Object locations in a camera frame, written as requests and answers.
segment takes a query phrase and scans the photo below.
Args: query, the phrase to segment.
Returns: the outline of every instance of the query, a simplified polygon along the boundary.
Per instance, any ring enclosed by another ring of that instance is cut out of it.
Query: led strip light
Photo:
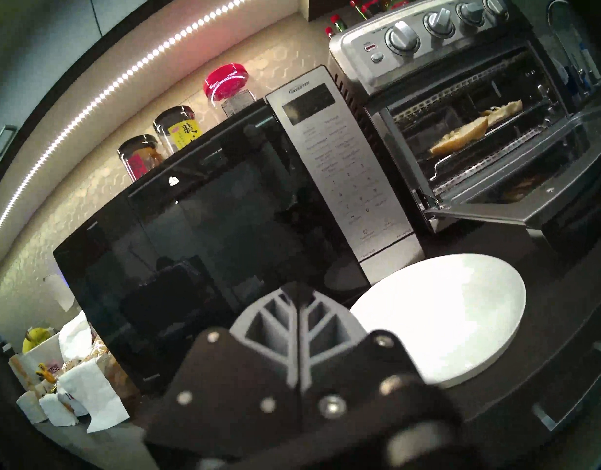
[[[50,147],[39,158],[37,163],[35,163],[35,166],[33,166],[31,171],[26,175],[26,177],[24,177],[24,180],[22,181],[20,186],[15,191],[14,196],[11,198],[11,200],[7,204],[7,207],[5,208],[5,211],[2,213],[2,215],[0,217],[0,229],[5,222],[5,219],[11,212],[11,209],[14,207],[16,200],[18,199],[18,197],[20,197],[23,190],[30,183],[33,176],[35,176],[35,174],[42,167],[42,165],[44,163],[46,163],[46,160],[59,147],[59,144],[65,139],[65,137],[68,136],[85,119],[85,117],[88,116],[92,112],[92,110],[95,107],[97,107],[105,98],[110,96],[111,93],[117,91],[118,88],[123,83],[125,83],[125,81],[129,80],[138,70],[142,69],[144,66],[146,66],[146,64],[153,61],[156,57],[158,57],[166,49],[177,44],[183,38],[186,38],[189,34],[194,33],[198,28],[203,27],[210,21],[215,20],[216,18],[223,15],[224,13],[227,13],[230,10],[239,7],[240,5],[242,5],[243,3],[247,2],[247,1],[248,0],[232,0],[232,1],[229,1],[228,4],[221,6],[219,8],[216,8],[212,12],[206,14],[203,18],[200,18],[199,20],[192,23],[191,26],[185,27],[179,33],[174,35],[173,37],[168,38],[165,42],[163,42],[163,44],[159,45],[157,48],[155,48],[149,54],[147,54],[144,58],[137,61],[136,65],[134,65],[129,70],[124,72],[124,74],[122,74],[120,77],[116,78],[115,81],[113,81],[109,86],[107,86],[103,90],[103,92],[100,93],[98,95],[98,97],[96,97],[96,99],[94,99],[92,102],[90,102],[89,105],[83,111],[81,111],[80,114],[78,114],[78,116],[75,117],[74,120],[61,132],[61,134],[59,134],[59,136],[57,138],[55,138],[55,140],[51,143]]]

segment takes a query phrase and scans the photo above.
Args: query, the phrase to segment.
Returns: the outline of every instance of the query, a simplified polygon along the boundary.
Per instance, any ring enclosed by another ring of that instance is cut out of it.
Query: toaster oven knob
[[[457,5],[457,15],[462,21],[470,26],[481,26],[484,24],[484,6],[481,3],[461,3]]]
[[[503,0],[484,0],[484,6],[496,18],[506,18],[507,5]]]
[[[431,13],[428,18],[429,29],[438,35],[451,35],[455,31],[451,21],[451,12],[442,8],[439,12]]]
[[[397,21],[390,32],[390,43],[401,52],[414,52],[418,48],[419,39],[408,24],[404,21]]]

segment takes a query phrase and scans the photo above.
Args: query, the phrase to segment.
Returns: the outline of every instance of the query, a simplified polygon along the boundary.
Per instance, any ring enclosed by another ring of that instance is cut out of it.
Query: microwave
[[[144,392],[196,336],[302,281],[350,308],[422,259],[401,202],[318,67],[204,133],[54,250],[78,303]]]

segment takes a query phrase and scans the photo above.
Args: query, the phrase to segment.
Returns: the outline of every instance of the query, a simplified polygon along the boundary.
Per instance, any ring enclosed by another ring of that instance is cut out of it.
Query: bread
[[[439,143],[435,144],[429,153],[431,156],[448,155],[464,148],[472,140],[478,140],[485,135],[488,128],[488,117],[475,119],[472,123],[464,124],[445,135]]]
[[[522,100],[510,102],[502,107],[493,107],[491,110],[483,111],[482,115],[487,117],[489,127],[520,111],[522,111]]]

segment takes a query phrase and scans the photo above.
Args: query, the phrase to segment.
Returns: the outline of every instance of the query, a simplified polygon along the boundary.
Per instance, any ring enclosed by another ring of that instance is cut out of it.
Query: glass jar
[[[203,133],[194,118],[194,111],[189,106],[171,107],[157,116],[153,127],[170,154],[186,147]]]
[[[163,157],[157,151],[159,143],[152,135],[141,135],[122,143],[117,149],[131,180],[135,181],[162,164]]]
[[[203,91],[217,120],[223,122],[262,97],[256,81],[243,65],[229,63],[211,72],[203,82]]]

